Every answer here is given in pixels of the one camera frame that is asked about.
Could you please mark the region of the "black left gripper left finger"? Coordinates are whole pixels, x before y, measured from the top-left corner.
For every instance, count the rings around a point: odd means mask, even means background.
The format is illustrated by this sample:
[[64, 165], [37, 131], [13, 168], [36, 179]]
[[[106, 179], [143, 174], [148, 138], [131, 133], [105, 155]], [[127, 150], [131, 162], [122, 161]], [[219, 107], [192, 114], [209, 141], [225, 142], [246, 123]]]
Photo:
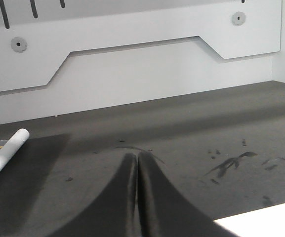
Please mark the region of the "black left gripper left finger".
[[132, 237], [137, 183], [137, 157], [126, 153], [98, 197], [51, 237]]

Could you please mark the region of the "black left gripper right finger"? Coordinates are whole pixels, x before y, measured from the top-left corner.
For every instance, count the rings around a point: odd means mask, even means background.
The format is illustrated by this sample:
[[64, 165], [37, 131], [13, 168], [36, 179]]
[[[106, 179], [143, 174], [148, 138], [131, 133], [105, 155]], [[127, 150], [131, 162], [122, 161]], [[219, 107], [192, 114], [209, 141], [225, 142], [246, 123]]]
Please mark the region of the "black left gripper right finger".
[[138, 154], [138, 209], [144, 237], [234, 237], [187, 201], [150, 152]]

